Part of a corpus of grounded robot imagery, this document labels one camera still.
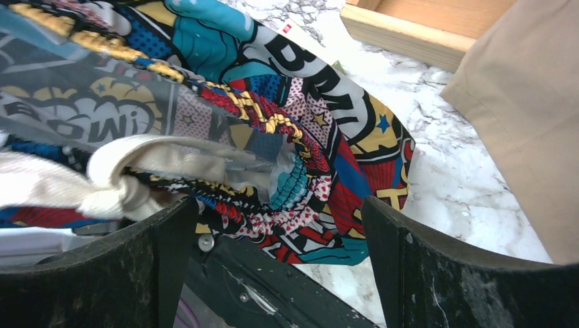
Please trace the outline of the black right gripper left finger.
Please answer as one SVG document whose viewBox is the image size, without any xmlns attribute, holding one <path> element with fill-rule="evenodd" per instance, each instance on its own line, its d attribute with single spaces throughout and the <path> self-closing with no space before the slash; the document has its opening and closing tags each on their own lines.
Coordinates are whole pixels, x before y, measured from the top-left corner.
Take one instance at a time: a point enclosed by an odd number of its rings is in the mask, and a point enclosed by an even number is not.
<svg viewBox="0 0 579 328">
<path fill-rule="evenodd" d="M 38 264 L 1 269 L 2 327 L 172 327 L 198 205 L 150 218 Z"/>
</svg>

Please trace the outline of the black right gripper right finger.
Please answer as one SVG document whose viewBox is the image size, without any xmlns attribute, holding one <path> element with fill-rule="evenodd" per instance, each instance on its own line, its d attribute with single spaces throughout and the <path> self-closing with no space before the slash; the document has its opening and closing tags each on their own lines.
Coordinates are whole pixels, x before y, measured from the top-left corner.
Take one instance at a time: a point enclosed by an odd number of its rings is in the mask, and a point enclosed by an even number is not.
<svg viewBox="0 0 579 328">
<path fill-rule="evenodd" d="M 388 327 L 577 327 L 578 265 L 494 253 L 376 197 L 361 217 Z"/>
</svg>

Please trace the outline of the beige shorts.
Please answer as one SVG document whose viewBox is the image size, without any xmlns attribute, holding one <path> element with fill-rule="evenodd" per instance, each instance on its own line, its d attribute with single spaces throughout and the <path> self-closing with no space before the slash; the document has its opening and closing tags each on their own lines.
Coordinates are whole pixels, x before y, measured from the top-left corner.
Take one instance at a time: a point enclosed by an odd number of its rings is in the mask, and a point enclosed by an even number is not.
<svg viewBox="0 0 579 328">
<path fill-rule="evenodd" d="M 578 2 L 517 1 L 441 92 L 475 128 L 552 261 L 578 261 Z"/>
</svg>

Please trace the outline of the wooden clothes rack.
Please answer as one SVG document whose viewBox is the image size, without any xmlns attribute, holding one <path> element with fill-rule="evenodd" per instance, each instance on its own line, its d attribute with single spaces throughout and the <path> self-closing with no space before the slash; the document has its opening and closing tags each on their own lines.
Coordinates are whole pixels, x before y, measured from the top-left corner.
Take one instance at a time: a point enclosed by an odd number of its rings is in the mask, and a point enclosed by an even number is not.
<svg viewBox="0 0 579 328">
<path fill-rule="evenodd" d="M 340 11 L 355 40 L 455 72 L 513 0 L 358 0 Z"/>
</svg>

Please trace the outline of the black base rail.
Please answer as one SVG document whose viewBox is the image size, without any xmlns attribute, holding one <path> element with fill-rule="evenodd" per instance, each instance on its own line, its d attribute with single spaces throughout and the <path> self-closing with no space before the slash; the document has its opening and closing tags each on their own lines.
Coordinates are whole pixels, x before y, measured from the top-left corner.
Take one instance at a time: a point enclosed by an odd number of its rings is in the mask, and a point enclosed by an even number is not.
<svg viewBox="0 0 579 328">
<path fill-rule="evenodd" d="M 383 327 L 369 262 L 273 260 L 247 242 L 197 235 L 176 327 Z"/>
</svg>

